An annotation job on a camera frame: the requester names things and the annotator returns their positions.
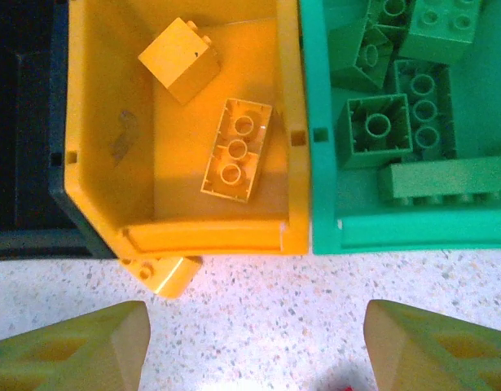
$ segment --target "yellow bin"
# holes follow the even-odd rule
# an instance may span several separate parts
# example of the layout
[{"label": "yellow bin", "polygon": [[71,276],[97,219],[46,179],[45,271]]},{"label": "yellow bin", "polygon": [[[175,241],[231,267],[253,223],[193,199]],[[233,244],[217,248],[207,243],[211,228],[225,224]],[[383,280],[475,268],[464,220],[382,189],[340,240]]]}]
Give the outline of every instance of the yellow bin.
[{"label": "yellow bin", "polygon": [[[138,60],[192,20],[221,72],[178,103]],[[65,190],[121,258],[308,251],[309,147],[297,0],[69,2]],[[200,191],[225,102],[270,105],[247,204]]]}]

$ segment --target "floor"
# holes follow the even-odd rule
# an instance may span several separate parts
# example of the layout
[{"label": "floor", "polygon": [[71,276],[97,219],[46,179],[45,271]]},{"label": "floor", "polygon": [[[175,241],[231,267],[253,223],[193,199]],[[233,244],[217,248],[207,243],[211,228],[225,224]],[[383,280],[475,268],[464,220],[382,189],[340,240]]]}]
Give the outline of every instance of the floor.
[{"label": "floor", "polygon": [[375,390],[366,305],[390,299],[501,330],[501,251],[206,257],[166,301],[114,261],[0,262],[0,339],[127,300],[152,338],[141,390]]}]

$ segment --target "green long brick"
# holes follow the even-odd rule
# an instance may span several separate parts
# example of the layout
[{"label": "green long brick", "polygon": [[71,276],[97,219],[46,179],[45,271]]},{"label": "green long brick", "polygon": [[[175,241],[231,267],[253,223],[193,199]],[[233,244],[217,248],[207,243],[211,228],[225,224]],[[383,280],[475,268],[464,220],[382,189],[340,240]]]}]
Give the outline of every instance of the green long brick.
[{"label": "green long brick", "polygon": [[378,174],[382,200],[501,192],[501,156],[390,165]]}]

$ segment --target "yellow brick piece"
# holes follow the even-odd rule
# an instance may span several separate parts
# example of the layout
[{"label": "yellow brick piece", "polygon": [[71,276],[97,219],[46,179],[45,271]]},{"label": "yellow brick piece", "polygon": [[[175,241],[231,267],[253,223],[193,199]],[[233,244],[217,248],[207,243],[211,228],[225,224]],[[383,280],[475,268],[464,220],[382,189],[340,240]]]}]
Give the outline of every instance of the yellow brick piece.
[{"label": "yellow brick piece", "polygon": [[0,391],[135,391],[150,335],[127,301],[0,340]]},{"label": "yellow brick piece", "polygon": [[201,268],[201,257],[120,260],[134,277],[156,295],[175,299],[182,295]]},{"label": "yellow brick piece", "polygon": [[370,301],[364,339],[379,391],[501,391],[501,332]]},{"label": "yellow brick piece", "polygon": [[272,107],[267,104],[226,101],[201,192],[248,202],[264,161],[271,115]]},{"label": "yellow brick piece", "polygon": [[209,37],[200,37],[193,22],[180,18],[138,58],[181,104],[203,90],[220,71]]}]

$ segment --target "plastic storage bin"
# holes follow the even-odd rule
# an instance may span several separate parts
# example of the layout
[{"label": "plastic storage bin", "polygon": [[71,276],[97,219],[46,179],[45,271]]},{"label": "plastic storage bin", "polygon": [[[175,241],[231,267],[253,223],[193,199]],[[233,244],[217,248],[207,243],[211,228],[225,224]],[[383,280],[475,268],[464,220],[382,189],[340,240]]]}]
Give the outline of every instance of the plastic storage bin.
[{"label": "plastic storage bin", "polygon": [[[309,146],[297,2],[68,4],[65,190],[114,253],[306,253]],[[138,60],[178,17],[212,40],[221,62],[185,105]],[[200,191],[229,98],[274,108],[247,204]]]},{"label": "plastic storage bin", "polygon": [[[442,2],[445,6],[452,6],[453,3],[452,0]],[[430,197],[426,200],[429,202],[422,204],[386,202],[386,198],[394,197],[395,191],[399,191],[397,194],[411,191],[408,187],[415,186],[418,178],[413,178],[407,169],[397,168],[398,165],[390,166],[392,169],[380,176],[378,172],[382,167],[343,168],[343,156],[340,155],[343,138],[337,133],[337,128],[345,103],[349,99],[353,99],[352,102],[362,101],[373,95],[393,93],[390,86],[393,74],[386,77],[385,90],[376,94],[332,88],[331,85],[328,34],[333,29],[361,20],[367,13],[367,7],[367,1],[301,1],[312,163],[314,253],[501,248],[501,192],[494,196],[475,195],[474,198],[471,194]],[[449,112],[448,105],[452,107],[453,122],[437,123],[454,128],[452,139],[444,144],[452,146],[449,152],[453,156],[449,157],[454,160],[450,161],[458,163],[462,159],[470,159],[465,169],[482,167],[485,172],[475,171],[477,175],[472,178],[473,182],[466,183],[465,174],[456,178],[449,174],[453,172],[451,166],[443,166],[441,162],[440,165],[426,163],[418,166],[415,175],[426,175],[423,180],[431,182],[430,189],[436,185],[433,175],[449,174],[454,189],[465,183],[466,192],[479,185],[490,190],[494,184],[484,175],[491,176],[497,170],[501,179],[501,159],[473,158],[501,156],[501,2],[485,2],[472,46],[458,63],[450,66],[449,76],[441,69],[435,74],[442,75],[436,80],[437,88],[441,88],[440,83],[450,77],[450,101],[449,93],[445,92],[440,94],[445,97],[443,101],[429,99],[432,102],[427,102],[430,107],[435,103],[443,107],[442,114]],[[431,140],[435,133],[430,129],[425,131],[414,148],[433,143],[425,140]],[[453,167],[456,172],[459,169],[462,170],[461,164]],[[411,178],[411,183],[402,185],[402,190],[389,183],[390,180],[402,180],[404,174],[408,175],[406,178]],[[448,181],[442,179],[435,189],[448,187]],[[388,195],[379,193],[378,181],[383,181],[383,191]],[[412,194],[427,195],[418,191]]]},{"label": "plastic storage bin", "polygon": [[112,257],[81,213],[76,228],[50,196],[52,24],[53,2],[0,2],[0,258]]}]

